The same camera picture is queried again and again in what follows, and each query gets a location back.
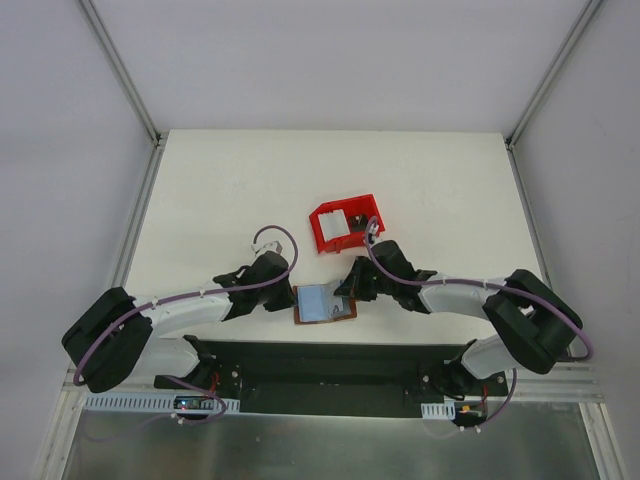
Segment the brown leather card holder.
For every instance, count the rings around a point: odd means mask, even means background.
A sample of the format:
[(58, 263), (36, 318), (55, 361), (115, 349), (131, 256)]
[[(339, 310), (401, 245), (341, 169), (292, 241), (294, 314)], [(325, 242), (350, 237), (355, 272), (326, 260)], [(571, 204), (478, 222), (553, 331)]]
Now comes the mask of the brown leather card holder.
[(351, 314), (341, 318), (331, 318), (329, 313), (329, 300), (340, 280), (334, 280), (325, 284), (313, 284), (296, 286), (293, 293), (296, 297), (294, 307), (294, 323), (296, 325), (313, 325), (333, 323), (343, 320), (351, 320), (357, 317), (356, 302), (349, 299)]

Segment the silver VIP card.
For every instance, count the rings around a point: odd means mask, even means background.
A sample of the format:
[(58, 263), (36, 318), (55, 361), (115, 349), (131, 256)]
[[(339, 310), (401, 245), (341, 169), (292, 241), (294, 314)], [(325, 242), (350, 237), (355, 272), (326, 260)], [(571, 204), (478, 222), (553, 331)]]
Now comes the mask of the silver VIP card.
[(351, 314), (351, 305), (348, 298), (332, 296), (329, 300), (329, 313), (331, 318), (341, 318)]

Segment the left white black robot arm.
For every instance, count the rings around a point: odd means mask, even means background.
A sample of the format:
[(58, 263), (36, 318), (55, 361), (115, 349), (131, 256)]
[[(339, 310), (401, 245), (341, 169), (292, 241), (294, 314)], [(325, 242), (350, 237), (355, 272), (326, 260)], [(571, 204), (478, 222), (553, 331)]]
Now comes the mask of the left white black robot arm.
[(266, 251), (251, 265), (214, 277), (209, 290), (157, 300), (122, 287), (107, 290), (62, 337), (76, 367), (74, 385), (104, 393), (130, 377), (151, 376), (157, 388), (214, 390), (218, 363), (191, 328), (247, 316), (257, 307), (290, 308), (289, 272), (283, 256)]

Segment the red plastic bin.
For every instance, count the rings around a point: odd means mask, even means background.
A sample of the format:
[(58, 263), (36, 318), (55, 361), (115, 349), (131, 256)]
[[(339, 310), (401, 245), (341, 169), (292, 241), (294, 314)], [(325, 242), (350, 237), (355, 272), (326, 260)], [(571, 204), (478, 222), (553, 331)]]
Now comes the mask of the red plastic bin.
[(368, 222), (377, 219), (377, 235), (385, 231), (382, 216), (373, 194), (359, 195), (319, 205), (310, 215), (316, 251), (340, 253), (364, 245)]

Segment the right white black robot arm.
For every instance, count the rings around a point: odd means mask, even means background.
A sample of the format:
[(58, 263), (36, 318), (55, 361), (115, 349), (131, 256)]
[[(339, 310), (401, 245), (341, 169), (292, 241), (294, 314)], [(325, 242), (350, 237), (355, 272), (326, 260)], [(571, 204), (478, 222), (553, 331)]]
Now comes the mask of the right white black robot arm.
[(358, 256), (334, 294), (357, 301), (387, 295), (408, 311), (489, 322), (495, 334), (472, 341), (449, 364), (452, 387), (466, 395), (507, 369), (548, 373), (583, 328), (581, 318), (528, 270), (490, 281), (447, 277), (414, 268), (393, 240)]

